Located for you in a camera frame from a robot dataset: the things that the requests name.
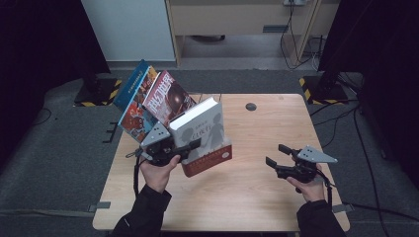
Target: black stand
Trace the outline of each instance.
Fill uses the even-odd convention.
[[[97,79],[95,88],[89,88],[85,82],[74,99],[74,104],[92,103],[95,105],[107,105],[111,103],[117,81],[118,79]]]
[[[342,86],[336,84],[339,72],[325,71],[322,76],[304,76],[301,82],[309,104],[348,103]]]

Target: hardcover book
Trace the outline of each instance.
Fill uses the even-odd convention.
[[[156,76],[157,72],[152,66],[149,66],[140,79],[140,84],[133,90],[135,94],[130,98],[129,105],[118,123],[119,127],[139,143],[157,123],[157,118],[142,107],[145,95],[151,88]]]
[[[129,76],[126,84],[123,89],[114,99],[114,105],[124,112],[128,107],[132,97],[135,95],[138,85],[142,82],[144,75],[148,71],[148,63],[142,59],[136,68],[133,70]]]
[[[177,83],[168,71],[161,72],[144,99],[144,107],[151,112],[164,126],[196,102]]]
[[[175,145],[182,147],[201,139],[201,146],[182,161],[185,175],[192,177],[232,158],[231,142],[224,136],[222,104],[210,97],[169,123]]]

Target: white book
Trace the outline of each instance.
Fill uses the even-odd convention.
[[[201,139],[201,146],[189,154],[187,164],[222,146],[224,141],[222,104],[210,97],[185,111],[169,123],[169,131],[177,147]]]

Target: black jacket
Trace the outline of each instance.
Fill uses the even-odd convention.
[[[158,237],[170,198],[166,191],[160,194],[145,185],[131,212],[120,219],[112,236]],[[304,204],[296,217],[301,237],[346,236],[325,200]]]

